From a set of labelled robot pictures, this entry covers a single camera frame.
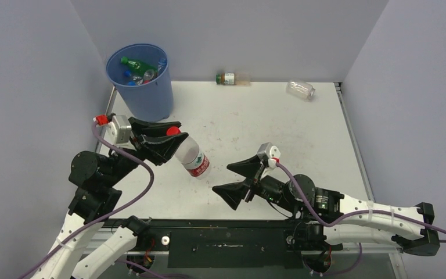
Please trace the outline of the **red label water bottle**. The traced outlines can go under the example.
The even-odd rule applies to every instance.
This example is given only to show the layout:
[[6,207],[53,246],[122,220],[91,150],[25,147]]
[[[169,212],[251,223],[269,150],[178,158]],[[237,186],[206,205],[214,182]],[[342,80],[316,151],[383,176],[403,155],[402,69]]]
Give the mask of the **red label water bottle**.
[[182,141],[174,156],[194,178],[201,180],[210,172],[209,158],[190,135]]

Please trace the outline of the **Pepsi English label bottle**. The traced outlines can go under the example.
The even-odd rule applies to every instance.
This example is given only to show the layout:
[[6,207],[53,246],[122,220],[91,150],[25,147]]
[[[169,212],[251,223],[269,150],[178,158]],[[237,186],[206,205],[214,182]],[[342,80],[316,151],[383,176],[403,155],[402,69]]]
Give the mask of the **Pepsi English label bottle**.
[[128,79],[127,85],[129,86],[141,85],[144,82],[143,77],[133,73],[130,70],[126,70],[124,72],[124,76]]

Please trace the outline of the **green plastic bottle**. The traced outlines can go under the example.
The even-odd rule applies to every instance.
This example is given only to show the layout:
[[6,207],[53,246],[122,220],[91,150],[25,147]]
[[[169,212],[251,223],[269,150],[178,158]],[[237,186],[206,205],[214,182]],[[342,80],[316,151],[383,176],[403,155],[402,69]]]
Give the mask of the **green plastic bottle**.
[[149,73],[152,73],[153,76],[156,76],[158,74],[158,70],[156,67],[140,60],[129,59],[126,56],[123,56],[120,59],[120,63],[126,65],[131,73],[134,73],[137,76],[143,77],[147,71]]

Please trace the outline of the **blue label crushed bottle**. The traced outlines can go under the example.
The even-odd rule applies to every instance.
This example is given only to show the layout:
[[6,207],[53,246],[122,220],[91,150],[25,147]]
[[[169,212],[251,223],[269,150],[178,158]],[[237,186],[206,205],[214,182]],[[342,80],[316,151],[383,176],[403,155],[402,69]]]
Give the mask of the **blue label crushed bottle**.
[[161,73],[167,66],[167,59],[166,58],[160,58],[157,66],[158,73]]

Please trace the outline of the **green cap brown bottle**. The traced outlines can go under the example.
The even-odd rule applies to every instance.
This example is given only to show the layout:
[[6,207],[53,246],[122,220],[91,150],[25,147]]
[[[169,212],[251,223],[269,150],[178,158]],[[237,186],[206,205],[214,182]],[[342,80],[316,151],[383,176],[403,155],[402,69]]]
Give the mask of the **green cap brown bottle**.
[[250,76],[247,73],[218,73],[215,75],[215,82],[218,85],[250,86]]

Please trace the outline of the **clear plastic jar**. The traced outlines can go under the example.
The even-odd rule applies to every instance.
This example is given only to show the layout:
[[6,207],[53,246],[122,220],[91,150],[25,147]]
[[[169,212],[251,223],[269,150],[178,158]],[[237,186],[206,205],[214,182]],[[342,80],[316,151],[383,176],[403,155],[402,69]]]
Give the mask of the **clear plastic jar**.
[[315,88],[311,84],[303,81],[289,81],[285,91],[305,101],[311,101],[315,94]]

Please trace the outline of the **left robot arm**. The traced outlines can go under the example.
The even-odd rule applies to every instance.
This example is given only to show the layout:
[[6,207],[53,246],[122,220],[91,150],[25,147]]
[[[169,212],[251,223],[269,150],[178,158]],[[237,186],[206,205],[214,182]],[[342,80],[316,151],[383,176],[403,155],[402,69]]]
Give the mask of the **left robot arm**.
[[150,242],[149,223],[135,216],[122,221],[116,232],[89,255],[84,251],[110,216],[123,210],[118,205],[122,192],[116,184],[137,167],[149,174],[152,165],[167,163],[188,133],[175,133],[180,122],[146,122],[121,115],[99,115],[92,133],[100,137],[101,127],[110,128],[115,143],[102,155],[82,151],[71,162],[69,181],[77,187],[63,225],[48,254],[26,272],[30,278],[98,278],[123,254],[145,249]]

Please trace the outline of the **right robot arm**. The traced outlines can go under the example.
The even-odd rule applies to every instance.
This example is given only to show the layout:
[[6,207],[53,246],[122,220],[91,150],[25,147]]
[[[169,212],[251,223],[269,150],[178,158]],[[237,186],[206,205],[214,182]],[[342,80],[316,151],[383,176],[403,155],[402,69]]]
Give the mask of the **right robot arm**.
[[325,244],[376,243],[410,255],[434,256],[440,248],[430,203],[396,207],[319,188],[304,174],[292,175],[276,157],[255,155],[227,169],[243,176],[243,181],[216,185],[212,190],[231,209],[255,196],[262,198],[314,226],[305,233],[313,249]]

